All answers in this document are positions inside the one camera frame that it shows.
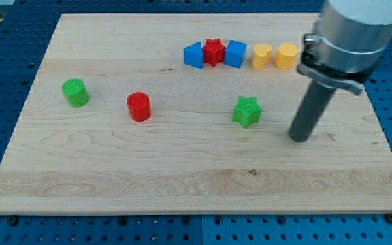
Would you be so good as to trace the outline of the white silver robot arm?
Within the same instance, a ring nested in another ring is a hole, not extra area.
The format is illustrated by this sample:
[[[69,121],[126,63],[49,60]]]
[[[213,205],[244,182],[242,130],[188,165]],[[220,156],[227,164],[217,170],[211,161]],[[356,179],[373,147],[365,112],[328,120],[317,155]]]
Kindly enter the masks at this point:
[[[297,71],[308,90],[360,94],[392,38],[392,0],[326,0],[304,34]]]

